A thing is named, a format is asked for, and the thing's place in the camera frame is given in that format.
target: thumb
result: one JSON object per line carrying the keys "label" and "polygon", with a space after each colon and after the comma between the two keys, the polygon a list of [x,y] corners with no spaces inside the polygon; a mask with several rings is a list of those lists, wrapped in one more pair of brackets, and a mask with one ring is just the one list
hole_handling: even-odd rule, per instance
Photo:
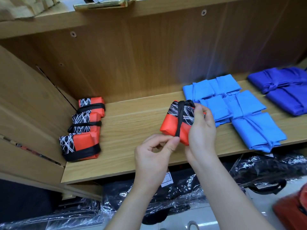
{"label": "thumb", "polygon": [[204,113],[202,105],[197,105],[194,109],[194,123],[200,123],[201,121],[204,121]]}
{"label": "thumb", "polygon": [[179,142],[180,138],[177,136],[170,139],[169,141],[167,141],[167,143],[164,145],[163,149],[159,153],[166,154],[168,157],[170,157],[172,152],[175,151],[175,149],[177,148]]}

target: screw head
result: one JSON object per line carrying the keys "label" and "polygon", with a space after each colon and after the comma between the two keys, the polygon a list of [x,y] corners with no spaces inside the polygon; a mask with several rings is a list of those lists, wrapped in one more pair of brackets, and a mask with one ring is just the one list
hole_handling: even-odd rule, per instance
{"label": "screw head", "polygon": [[70,35],[71,35],[71,37],[74,37],[74,38],[77,37],[77,34],[76,34],[76,32],[74,32],[74,31],[71,31],[71,32],[70,32]]}
{"label": "screw head", "polygon": [[205,16],[206,13],[207,13],[207,10],[204,9],[204,10],[202,10],[201,15],[202,15],[202,16]]}

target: shelf board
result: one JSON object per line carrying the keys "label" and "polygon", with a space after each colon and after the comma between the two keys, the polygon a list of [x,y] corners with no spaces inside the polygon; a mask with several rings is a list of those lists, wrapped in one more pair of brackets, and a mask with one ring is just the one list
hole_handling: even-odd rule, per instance
{"label": "shelf board", "polygon": [[75,11],[74,4],[83,0],[62,0],[61,3],[33,19],[0,22],[0,39],[46,31],[73,28],[103,21],[123,20],[237,0],[136,0],[127,8]]}
{"label": "shelf board", "polygon": [[[282,145],[307,141],[307,115],[292,117],[267,100],[248,81],[238,82],[243,90],[250,90],[266,107],[276,124],[287,135]],[[106,117],[102,119],[97,159],[67,162],[62,182],[70,184],[105,178],[135,170],[134,149],[148,136],[159,133],[170,104],[184,100],[183,92],[106,104]],[[219,157],[249,152],[231,123],[217,128],[216,153]],[[184,146],[171,155],[169,164],[186,163]]]}

